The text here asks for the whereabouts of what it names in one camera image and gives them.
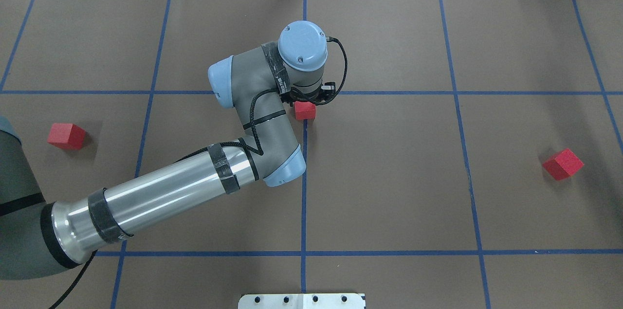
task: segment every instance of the red cube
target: red cube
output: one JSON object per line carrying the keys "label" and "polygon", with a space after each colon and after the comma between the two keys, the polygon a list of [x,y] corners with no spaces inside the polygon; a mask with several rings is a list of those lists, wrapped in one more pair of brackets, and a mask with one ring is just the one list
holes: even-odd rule
{"label": "red cube", "polygon": [[294,102],[294,115],[297,120],[313,120],[316,118],[316,105],[311,102]]}
{"label": "red cube", "polygon": [[78,125],[54,123],[47,136],[47,142],[62,149],[81,149],[86,134],[87,132]]}
{"label": "red cube", "polygon": [[543,167],[555,180],[563,180],[576,174],[584,163],[570,149],[556,153],[543,163]]}

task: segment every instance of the table surface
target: table surface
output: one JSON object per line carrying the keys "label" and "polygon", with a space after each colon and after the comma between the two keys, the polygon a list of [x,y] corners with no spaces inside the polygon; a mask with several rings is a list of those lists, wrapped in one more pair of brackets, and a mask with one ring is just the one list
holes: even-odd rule
{"label": "table surface", "polygon": [[[0,113],[48,201],[238,138],[206,70],[291,21],[349,56],[315,120],[289,109],[303,177],[102,249],[62,307],[301,291],[365,293],[369,308],[623,307],[620,2],[0,0]],[[342,69],[330,45],[325,80]],[[55,122],[86,129],[86,147],[47,144]],[[566,147],[585,166],[556,182],[541,162]],[[2,307],[47,307],[76,272],[0,282]]]}

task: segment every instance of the robotic arm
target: robotic arm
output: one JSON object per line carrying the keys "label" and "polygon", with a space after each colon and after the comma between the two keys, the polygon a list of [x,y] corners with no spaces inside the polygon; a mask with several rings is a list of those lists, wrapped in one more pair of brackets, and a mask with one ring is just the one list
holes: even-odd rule
{"label": "robotic arm", "polygon": [[309,21],[285,27],[277,42],[212,65],[208,76],[225,108],[236,108],[246,136],[210,145],[77,202],[45,199],[9,122],[0,116],[0,279],[38,278],[86,262],[93,251],[242,186],[292,181],[305,161],[283,102],[329,103],[323,85],[325,36]]}

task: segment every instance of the metal bracket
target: metal bracket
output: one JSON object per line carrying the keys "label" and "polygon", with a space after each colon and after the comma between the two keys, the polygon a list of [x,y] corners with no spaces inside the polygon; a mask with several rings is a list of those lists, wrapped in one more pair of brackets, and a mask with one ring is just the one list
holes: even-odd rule
{"label": "metal bracket", "polygon": [[245,295],[238,309],[365,309],[362,293],[316,293],[283,295]]}

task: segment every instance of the black cable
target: black cable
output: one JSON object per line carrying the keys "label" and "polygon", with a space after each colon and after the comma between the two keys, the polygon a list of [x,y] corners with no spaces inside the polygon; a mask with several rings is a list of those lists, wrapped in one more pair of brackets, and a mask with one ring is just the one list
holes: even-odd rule
{"label": "black cable", "polygon": [[67,296],[69,296],[69,293],[71,293],[73,288],[76,287],[76,285],[78,284],[78,281],[80,281],[80,279],[82,278],[82,275],[84,275],[84,272],[87,271],[87,267],[89,267],[89,265],[91,264],[91,261],[93,261],[93,258],[95,257],[96,253],[97,251],[93,251],[93,253],[91,253],[91,258],[89,258],[89,260],[87,260],[87,262],[84,263],[84,267],[80,269],[78,276],[76,276],[75,280],[69,286],[67,291],[65,291],[65,293],[63,293],[63,295],[60,296],[60,298],[56,300],[56,302],[54,302],[54,304],[52,304],[52,306],[49,309],[56,309],[56,307],[58,307],[58,305],[60,305],[60,303],[62,303],[65,300],[65,298],[67,298]]}
{"label": "black cable", "polygon": [[[333,101],[334,98],[336,98],[336,96],[338,96],[338,94],[342,91],[342,88],[344,87],[344,83],[347,80],[347,73],[348,73],[348,57],[347,57],[347,52],[346,50],[344,50],[344,45],[342,45],[342,43],[337,39],[337,38],[332,38],[329,37],[328,40],[329,43],[337,43],[338,46],[340,46],[340,50],[342,50],[342,54],[344,55],[344,75],[342,76],[342,82],[340,83],[340,87],[338,87],[337,91],[333,94],[333,96],[327,100],[324,101],[316,101],[312,98],[310,98],[309,96],[303,94],[303,92],[301,92],[299,89],[296,88],[292,88],[290,89],[291,95],[294,94],[293,98],[297,101],[304,101],[304,102],[310,102],[313,103],[314,105],[326,105],[329,102]],[[251,100],[251,106],[249,107],[249,123],[251,123],[251,133],[253,134],[253,139],[256,142],[256,146],[257,149],[255,147],[249,146],[249,145],[245,145],[242,143],[236,143],[235,141],[227,141],[225,143],[220,143],[220,145],[222,147],[227,147],[227,146],[233,146],[233,147],[240,147],[242,149],[245,150],[249,150],[255,154],[258,154],[259,156],[263,156],[264,151],[262,149],[262,145],[260,144],[260,138],[257,135],[257,128],[256,128],[256,123],[255,123],[255,116],[256,116],[256,102],[257,99],[259,99],[260,97],[264,96],[265,94],[269,94],[271,92],[277,92],[277,89],[268,89],[268,90],[264,90],[262,92],[259,92],[259,94],[256,94],[256,96],[253,97],[253,100]],[[187,154],[184,157],[180,158],[179,160],[175,161],[175,163],[180,162],[185,160],[186,158],[191,158],[193,156],[196,156],[202,152],[206,152],[207,151],[207,147],[203,147],[202,149],[198,149],[197,151],[194,151],[191,154]]]}
{"label": "black cable", "polygon": [[191,158],[191,157],[193,157],[193,156],[197,156],[198,154],[200,154],[200,153],[202,153],[202,152],[206,152],[206,151],[207,151],[207,147],[203,147],[203,148],[201,148],[201,149],[198,149],[197,151],[194,151],[194,152],[193,152],[193,153],[191,153],[191,154],[187,154],[187,155],[185,155],[184,157],[182,157],[182,158],[180,158],[179,160],[175,161],[175,163],[180,162],[180,161],[183,161],[183,160],[185,160],[186,158]]}
{"label": "black cable", "polygon": [[[263,156],[264,151],[262,149],[262,145],[260,145],[260,138],[257,135],[257,129],[256,129],[256,124],[255,124],[256,101],[260,97],[264,96],[265,94],[269,94],[271,92],[277,92],[277,89],[264,90],[264,91],[260,92],[259,94],[257,94],[256,96],[254,96],[253,100],[251,100],[251,107],[249,108],[249,120],[251,121],[251,132],[253,133],[253,139],[256,141],[257,149],[255,147],[252,147],[252,146],[249,146],[249,145],[245,145],[245,144],[242,144],[242,143],[236,143],[235,141],[227,141],[225,143],[220,143],[220,145],[222,147],[227,147],[227,146],[240,147],[242,149],[249,150],[249,151],[251,151],[251,152],[253,152],[255,154],[258,154],[259,156]],[[183,161],[186,158],[191,158],[193,156],[196,156],[196,155],[198,155],[200,153],[203,153],[203,152],[206,152],[206,151],[207,151],[207,147],[203,147],[201,149],[198,149],[197,151],[194,151],[191,154],[185,155],[184,157],[182,157],[179,160],[175,161],[175,163]]]}
{"label": "black cable", "polygon": [[256,112],[256,101],[257,99],[259,99],[260,97],[264,96],[265,94],[269,94],[271,92],[277,92],[277,89],[268,89],[268,90],[264,90],[262,92],[260,92],[259,94],[257,94],[256,96],[253,97],[253,100],[251,100],[251,107],[249,108],[249,121],[251,123],[251,133],[253,133],[253,139],[256,141],[256,146],[257,149],[254,147],[251,147],[249,145],[244,145],[241,143],[236,143],[234,141],[227,141],[226,143],[220,143],[221,146],[225,147],[225,146],[234,146],[234,147],[242,147],[243,149],[247,149],[255,154],[258,154],[259,156],[263,156],[264,151],[262,149],[262,146],[260,145],[260,138],[257,135],[257,128],[256,128],[256,119],[255,119],[255,112]]}
{"label": "black cable", "polygon": [[347,72],[348,72],[347,52],[346,52],[346,50],[344,50],[344,46],[342,45],[342,43],[337,38],[329,37],[329,43],[337,43],[340,46],[340,49],[342,50],[342,54],[344,55],[344,76],[342,76],[342,82],[340,84],[340,87],[338,87],[337,91],[335,92],[335,94],[333,94],[333,96],[331,98],[329,98],[327,100],[324,100],[324,101],[314,100],[313,98],[310,98],[309,96],[303,94],[303,92],[301,92],[299,89],[292,88],[292,89],[290,89],[290,92],[292,92],[297,97],[295,100],[302,101],[302,102],[310,102],[310,103],[313,103],[314,105],[322,106],[322,105],[326,105],[329,102],[333,101],[333,99],[336,98],[336,96],[338,96],[340,91],[342,91],[342,88],[344,87],[344,83],[347,80]]}

